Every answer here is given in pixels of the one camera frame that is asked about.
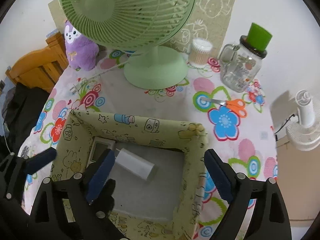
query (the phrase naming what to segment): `orange scissors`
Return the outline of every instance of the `orange scissors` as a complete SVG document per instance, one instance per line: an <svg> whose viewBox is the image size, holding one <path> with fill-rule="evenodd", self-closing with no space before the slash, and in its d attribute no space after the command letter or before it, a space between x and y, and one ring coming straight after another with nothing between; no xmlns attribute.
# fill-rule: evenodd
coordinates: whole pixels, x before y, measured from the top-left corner
<svg viewBox="0 0 320 240"><path fill-rule="evenodd" d="M201 100L206 102L211 102L213 104L219 104L221 106L225 106L229 108L231 111L235 112L241 118L247 117L247 111L244 109L245 102L241 99L236 99L232 101L223 101L223 100L209 99L206 97L202 97Z"/></svg>

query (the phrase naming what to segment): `table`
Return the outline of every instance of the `table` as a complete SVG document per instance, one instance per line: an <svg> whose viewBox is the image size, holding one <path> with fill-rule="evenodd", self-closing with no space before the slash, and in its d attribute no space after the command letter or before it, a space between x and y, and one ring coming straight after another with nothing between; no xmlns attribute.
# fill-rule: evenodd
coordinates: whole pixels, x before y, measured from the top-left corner
<svg viewBox="0 0 320 240"><path fill-rule="evenodd" d="M220 66L210 58L204 69L189 65L187 77L179 84L162 90L144 90L132 86L123 75L129 55L119 50L99 53L96 68L86 72L68 67L49 96L37 125L22 145L19 156L32 157L48 147L56 147L65 118L71 109L140 115L159 119L202 123L208 133L208 146L236 172L249 178L266 180L277 177L276 142L267 98L259 80L237 93L220 81ZM80 83L77 93L74 85ZM243 99L246 117L240 117L225 106L203 101L202 97L220 100ZM43 178L50 175L51 164L27 177L24 208L32 204ZM207 173L202 211L193 239L209 239L228 208ZM255 200L248 206L238 237L242 239L252 216Z"/></svg>

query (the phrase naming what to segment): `plush alpaca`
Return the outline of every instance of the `plush alpaca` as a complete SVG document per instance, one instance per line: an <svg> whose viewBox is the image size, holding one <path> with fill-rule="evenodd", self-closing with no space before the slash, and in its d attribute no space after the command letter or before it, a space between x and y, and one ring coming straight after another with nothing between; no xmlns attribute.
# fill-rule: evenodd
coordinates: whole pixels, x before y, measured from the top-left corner
<svg viewBox="0 0 320 240"><path fill-rule="evenodd" d="M74 69L92 70L96 66L98 45L77 31L69 21L66 21L64 38L69 65Z"/></svg>

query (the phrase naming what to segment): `fan grille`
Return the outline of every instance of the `fan grille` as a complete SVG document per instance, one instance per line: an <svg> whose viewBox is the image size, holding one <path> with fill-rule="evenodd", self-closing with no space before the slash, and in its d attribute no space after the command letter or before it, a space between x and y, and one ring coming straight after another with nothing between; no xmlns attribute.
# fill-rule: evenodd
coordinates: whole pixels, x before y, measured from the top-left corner
<svg viewBox="0 0 320 240"><path fill-rule="evenodd" d="M313 98L315 122L309 128L303 128L299 123L286 127L288 139L301 151L309 151L320 143L320 102Z"/></svg>
<svg viewBox="0 0 320 240"><path fill-rule="evenodd" d="M137 50L170 39L195 0L60 0L71 24L96 43Z"/></svg>

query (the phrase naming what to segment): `fan base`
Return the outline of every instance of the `fan base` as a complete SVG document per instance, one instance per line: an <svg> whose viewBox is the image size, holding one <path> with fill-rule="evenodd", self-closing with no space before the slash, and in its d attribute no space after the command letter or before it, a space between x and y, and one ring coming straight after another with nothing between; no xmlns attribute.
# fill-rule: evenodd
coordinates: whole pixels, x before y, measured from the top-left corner
<svg viewBox="0 0 320 240"><path fill-rule="evenodd" d="M134 54L124 66L124 76L134 86L159 90L181 82L188 73L182 55L174 49L158 46L140 56Z"/></svg>

